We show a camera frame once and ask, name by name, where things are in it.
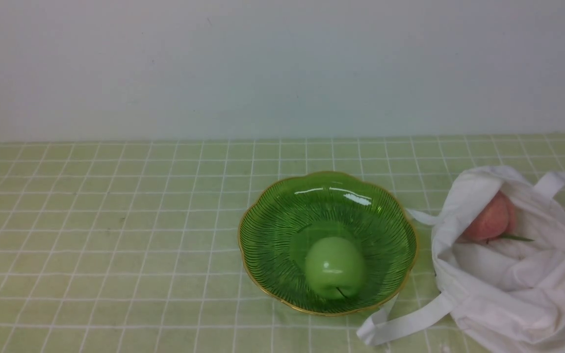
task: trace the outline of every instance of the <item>apple stem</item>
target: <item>apple stem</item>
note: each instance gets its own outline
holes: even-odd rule
[[[339,294],[343,295],[343,297],[345,299],[348,299],[348,297],[346,297],[346,295],[341,292],[341,289],[339,289],[339,287],[335,287],[335,288],[337,288],[337,290],[339,291]]]

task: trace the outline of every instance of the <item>bag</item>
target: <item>bag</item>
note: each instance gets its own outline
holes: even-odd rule
[[[388,308],[357,331],[376,346],[424,330],[450,314],[469,337],[493,353],[565,353],[565,211],[553,197],[565,173],[533,186],[511,167],[466,170],[453,183],[439,216],[408,210],[433,225],[431,252],[441,294],[418,311],[387,320]],[[514,203],[516,235],[489,244],[458,242],[498,191]]]

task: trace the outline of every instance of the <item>bowl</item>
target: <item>bowl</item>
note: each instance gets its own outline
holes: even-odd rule
[[[418,253],[417,232],[394,196],[339,172],[271,185],[242,217],[238,245],[247,274],[261,290],[296,310],[324,316],[368,310],[392,299],[404,287]],[[315,279],[327,281],[328,267],[338,263],[328,257],[334,260],[337,252],[363,262],[363,281],[347,283],[350,275],[335,276],[352,291],[348,288],[346,295],[338,287],[341,296],[325,295]],[[350,272],[347,263],[341,264],[342,271],[330,272]]]

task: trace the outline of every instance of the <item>gold rim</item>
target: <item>gold rim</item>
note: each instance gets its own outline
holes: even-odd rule
[[[387,297],[386,299],[383,299],[382,301],[380,301],[377,304],[373,304],[370,306],[366,306],[363,308],[359,308],[359,309],[355,309],[355,310],[349,310],[349,311],[344,311],[342,313],[320,313],[318,311],[311,311],[311,310],[307,310],[307,309],[303,309],[300,308],[299,306],[295,306],[294,304],[291,304],[289,302],[287,302],[286,300],[278,297],[277,295],[274,295],[274,293],[271,293],[270,291],[268,291],[267,289],[265,289],[262,285],[260,285],[260,283],[258,283],[256,281],[256,279],[253,277],[252,273],[248,270],[247,268],[247,263],[245,262],[245,254],[244,254],[244,249],[243,246],[241,246],[241,226],[243,225],[243,221],[245,220],[245,216],[252,210],[252,208],[254,208],[254,206],[257,205],[257,203],[260,201],[260,199],[263,197],[263,195],[265,194],[265,192],[267,192],[267,190],[269,190],[271,187],[273,187],[274,185],[278,184],[278,183],[282,183],[283,181],[288,181],[291,179],[301,179],[301,178],[306,178],[308,176],[311,175],[315,175],[315,174],[339,174],[339,175],[346,175],[349,178],[355,179],[356,181],[359,181],[359,183],[363,183],[366,185],[372,185],[373,187],[378,188],[379,190],[383,190],[384,192],[386,192],[388,195],[390,195],[397,203],[397,205],[399,206],[400,210],[402,211],[402,214],[405,215],[404,219],[405,221],[407,221],[407,223],[411,226],[411,228],[413,229],[413,234],[415,235],[415,255],[413,257],[413,261],[411,262],[411,266],[408,268],[404,279],[402,280],[401,285],[397,288],[397,290],[394,291],[394,294],[390,295],[389,297]],[[394,195],[392,195],[391,192],[389,192],[388,190],[386,190],[383,187],[380,187],[378,185],[375,185],[374,183],[368,183],[366,181],[363,181],[359,178],[357,178],[356,176],[352,176],[350,174],[346,174],[343,172],[335,172],[335,171],[323,171],[323,172],[314,172],[314,173],[309,173],[307,175],[303,175],[303,176],[291,176],[289,178],[285,178],[285,179],[280,179],[276,182],[274,182],[273,184],[269,185],[269,187],[265,188],[265,190],[263,190],[263,192],[260,193],[260,196],[258,197],[258,199],[256,199],[255,203],[253,203],[253,205],[251,205],[244,213],[244,215],[241,217],[241,221],[239,223],[238,229],[237,229],[237,243],[239,246],[239,250],[241,252],[241,262],[243,263],[243,267],[245,272],[247,273],[248,277],[252,280],[252,282],[254,284],[256,284],[256,286],[264,291],[265,294],[269,295],[270,297],[278,300],[279,302],[282,302],[284,304],[286,304],[287,306],[298,310],[300,312],[303,313],[307,313],[307,314],[311,314],[311,315],[317,315],[317,316],[325,316],[325,317],[337,317],[337,316],[343,316],[343,315],[350,315],[353,313],[358,313],[359,311],[366,311],[366,310],[371,310],[374,308],[378,308],[379,306],[385,304],[386,302],[389,302],[391,299],[393,299],[401,290],[402,288],[404,288],[404,285],[407,283],[407,281],[409,281],[409,276],[411,275],[411,270],[413,269],[413,266],[415,265],[415,262],[417,261],[417,256],[420,252],[420,241],[419,241],[419,235],[417,234],[417,230],[415,229],[415,226],[413,225],[413,223],[411,222],[411,220],[407,217],[407,213],[405,212],[403,206],[401,205],[400,201],[398,201],[397,198],[394,197]]]

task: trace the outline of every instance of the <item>green leaf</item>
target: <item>green leaf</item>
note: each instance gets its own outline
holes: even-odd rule
[[[511,234],[501,234],[500,238],[502,239],[512,239],[518,241],[533,241],[533,239],[525,238],[525,237],[518,237],[518,235],[511,235]]]

